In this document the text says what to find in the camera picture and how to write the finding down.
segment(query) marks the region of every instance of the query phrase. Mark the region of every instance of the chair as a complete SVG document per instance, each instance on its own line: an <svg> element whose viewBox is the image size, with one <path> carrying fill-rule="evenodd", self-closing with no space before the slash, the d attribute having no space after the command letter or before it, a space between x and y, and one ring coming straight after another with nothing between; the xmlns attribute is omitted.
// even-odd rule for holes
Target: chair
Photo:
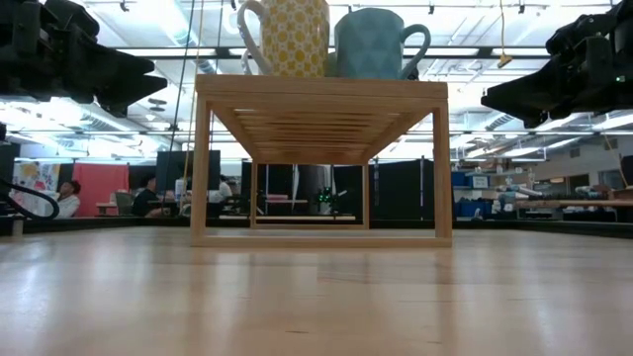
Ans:
<svg viewBox="0 0 633 356"><path fill-rule="evenodd" d="M119 210L119 216L130 216L132 214L132 203L134 198L129 193L115 193L115 202Z"/></svg>

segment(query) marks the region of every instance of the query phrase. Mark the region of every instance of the mug handle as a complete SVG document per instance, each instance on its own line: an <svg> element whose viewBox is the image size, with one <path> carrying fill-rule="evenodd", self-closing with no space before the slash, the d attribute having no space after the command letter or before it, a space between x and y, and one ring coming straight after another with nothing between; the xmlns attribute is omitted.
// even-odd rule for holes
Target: mug handle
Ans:
<svg viewBox="0 0 633 356"><path fill-rule="evenodd" d="M250 64L248 64L248 55L250 52L247 50L244 51L244 54L241 56L241 70L245 75L253 75L253 71L250 70Z"/></svg>
<svg viewBox="0 0 633 356"><path fill-rule="evenodd" d="M241 37L244 39L244 44L246 48L255 59L255 63L259 66L259 70L263 74L269 75L272 72L272 68L268 60L264 58L261 50L257 47L255 40L250 35L250 31L248 30L248 26L246 26L246 20L244 19L244 14L246 10L250 10L257 15L259 18L259 22L263 23L266 18L266 8L259 2L255 0L248 0L241 5L239 11L237 12L237 27L239 28L239 32L241 33Z"/></svg>
<svg viewBox="0 0 633 356"><path fill-rule="evenodd" d="M408 75L411 74L417 64L424 58L428 47L431 45L431 32L425 25L411 25L405 28L400 35L401 43L404 45L408 37L415 33L424 34L424 44L422 44L422 47L419 49L419 52L415 55L415 57L407 63L407 66L405 66L403 70L401 70L401 79L407 79Z"/></svg>

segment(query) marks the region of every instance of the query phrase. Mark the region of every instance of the wooden leg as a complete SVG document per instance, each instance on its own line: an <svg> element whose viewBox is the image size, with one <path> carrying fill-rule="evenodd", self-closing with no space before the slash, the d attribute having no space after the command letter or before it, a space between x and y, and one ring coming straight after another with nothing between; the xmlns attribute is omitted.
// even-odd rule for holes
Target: wooden leg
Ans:
<svg viewBox="0 0 633 356"><path fill-rule="evenodd" d="M448 105L433 110L433 165L435 188L435 237L453 237L451 160Z"/></svg>
<svg viewBox="0 0 633 356"><path fill-rule="evenodd" d="M250 167L250 227L257 227L257 162Z"/></svg>
<svg viewBox="0 0 633 356"><path fill-rule="evenodd" d="M369 164L363 164L363 227L369 229Z"/></svg>
<svg viewBox="0 0 633 356"><path fill-rule="evenodd" d="M198 97L194 147L193 192L191 201L191 243L199 245L207 227L207 183L209 180L209 125L211 108Z"/></svg>

